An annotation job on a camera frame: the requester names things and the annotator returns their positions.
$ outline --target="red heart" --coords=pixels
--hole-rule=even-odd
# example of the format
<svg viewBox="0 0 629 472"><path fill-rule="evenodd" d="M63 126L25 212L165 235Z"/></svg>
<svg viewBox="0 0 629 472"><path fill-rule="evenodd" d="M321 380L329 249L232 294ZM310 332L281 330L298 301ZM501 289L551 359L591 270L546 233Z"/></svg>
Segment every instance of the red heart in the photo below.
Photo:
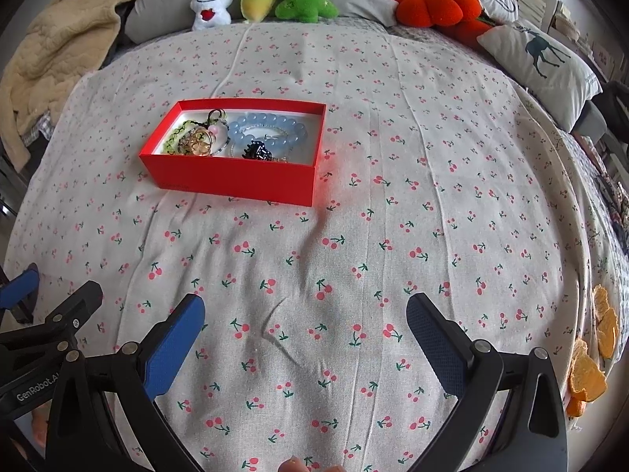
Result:
<svg viewBox="0 0 629 472"><path fill-rule="evenodd" d="M201 10L200 16L203 18L203 21L209 21L214 17L214 11L210 9Z"/></svg>

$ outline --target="beige blanket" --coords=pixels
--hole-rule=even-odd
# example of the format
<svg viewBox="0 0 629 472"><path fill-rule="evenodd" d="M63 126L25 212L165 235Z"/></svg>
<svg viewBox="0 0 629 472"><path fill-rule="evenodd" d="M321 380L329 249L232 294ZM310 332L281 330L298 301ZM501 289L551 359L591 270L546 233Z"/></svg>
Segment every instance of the beige blanket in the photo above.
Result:
<svg viewBox="0 0 629 472"><path fill-rule="evenodd" d="M46 110L57 123L81 77L98 69L120 30L115 7L130 0L54 0L31 23L0 81L0 136L13 166L30 158L20 136Z"/></svg>

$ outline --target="black hair clip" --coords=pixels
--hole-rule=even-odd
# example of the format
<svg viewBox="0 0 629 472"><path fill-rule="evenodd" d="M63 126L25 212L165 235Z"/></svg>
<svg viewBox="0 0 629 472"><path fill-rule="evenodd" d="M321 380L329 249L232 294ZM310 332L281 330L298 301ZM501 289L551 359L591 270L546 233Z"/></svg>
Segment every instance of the black hair clip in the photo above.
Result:
<svg viewBox="0 0 629 472"><path fill-rule="evenodd" d="M273 154L267 149L261 140L253 140L244 151L242 157L246 160L263 160L265 162L282 162L286 163L286 158L274 158Z"/></svg>

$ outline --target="quilt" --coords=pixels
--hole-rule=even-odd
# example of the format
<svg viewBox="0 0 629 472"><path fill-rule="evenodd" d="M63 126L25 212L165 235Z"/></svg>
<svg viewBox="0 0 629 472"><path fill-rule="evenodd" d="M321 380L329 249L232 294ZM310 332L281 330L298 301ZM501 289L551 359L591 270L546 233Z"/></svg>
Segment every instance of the quilt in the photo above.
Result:
<svg viewBox="0 0 629 472"><path fill-rule="evenodd" d="M326 103L314 206L157 188L137 154L173 103L199 97ZM498 350L543 346L565 391L591 303L588 237L557 141L492 66L436 40L235 24L77 84L5 266L38 264L37 321L102 285L79 333L87 355L203 297L206 325L157 403L206 470L273 471L294 454L312 470L404 471L456 402L409 331L408 298L427 293Z"/></svg>

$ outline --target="red box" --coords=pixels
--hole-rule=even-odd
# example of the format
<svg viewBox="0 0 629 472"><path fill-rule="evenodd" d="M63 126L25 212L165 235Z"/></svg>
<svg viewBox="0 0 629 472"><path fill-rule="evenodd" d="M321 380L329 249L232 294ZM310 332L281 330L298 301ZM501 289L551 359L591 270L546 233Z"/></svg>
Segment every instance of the red box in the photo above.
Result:
<svg viewBox="0 0 629 472"><path fill-rule="evenodd" d="M221 156L197 157L155 153L182 113L222 108L238 112L268 111L310 114L318 118L311 164L266 162ZM178 101L155 128L140 151L140 159L155 183L167 190L229 195L261 201L312 206L319 147L327 106L287 99L190 99Z"/></svg>

